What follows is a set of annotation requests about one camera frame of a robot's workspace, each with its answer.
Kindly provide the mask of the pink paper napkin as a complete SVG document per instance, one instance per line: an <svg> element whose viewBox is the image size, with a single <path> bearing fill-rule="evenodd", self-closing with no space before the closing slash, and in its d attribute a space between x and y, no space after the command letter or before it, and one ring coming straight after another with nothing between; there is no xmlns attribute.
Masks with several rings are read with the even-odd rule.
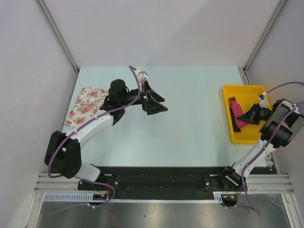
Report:
<svg viewBox="0 0 304 228"><path fill-rule="evenodd" d="M235 100L230 101L230 107L232 108L233 117L236 123L236 126L240 129L242 127L245 127L248 125L246 121L238 120L238 117L242 116L243 110L239 103L237 103Z"/></svg>

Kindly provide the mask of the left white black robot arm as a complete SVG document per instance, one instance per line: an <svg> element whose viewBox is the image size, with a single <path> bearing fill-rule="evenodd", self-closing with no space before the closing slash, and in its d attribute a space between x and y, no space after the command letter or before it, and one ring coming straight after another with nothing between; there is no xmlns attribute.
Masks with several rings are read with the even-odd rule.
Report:
<svg viewBox="0 0 304 228"><path fill-rule="evenodd" d="M141 105L148 115L168 111L163 105L165 99L147 81L139 85L139 88L129 90L123 80L112 81L108 95L94 118L68 133L52 133L44 159L50 178L84 179L95 190L104 186L101 170L82 160L82 148L101 131L118 123L131 105Z"/></svg>

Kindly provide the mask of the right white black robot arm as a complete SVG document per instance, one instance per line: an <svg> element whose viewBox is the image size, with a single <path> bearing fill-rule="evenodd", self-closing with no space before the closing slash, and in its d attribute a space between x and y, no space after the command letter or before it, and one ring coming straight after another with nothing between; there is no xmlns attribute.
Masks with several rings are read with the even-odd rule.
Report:
<svg viewBox="0 0 304 228"><path fill-rule="evenodd" d="M261 121L265 123L259 131L261 135L255 146L219 175L219 185L224 191L240 188L261 159L287 146L304 126L304 115L299 112L298 105L285 99L276 101L271 110L254 104L237 119L255 125Z"/></svg>

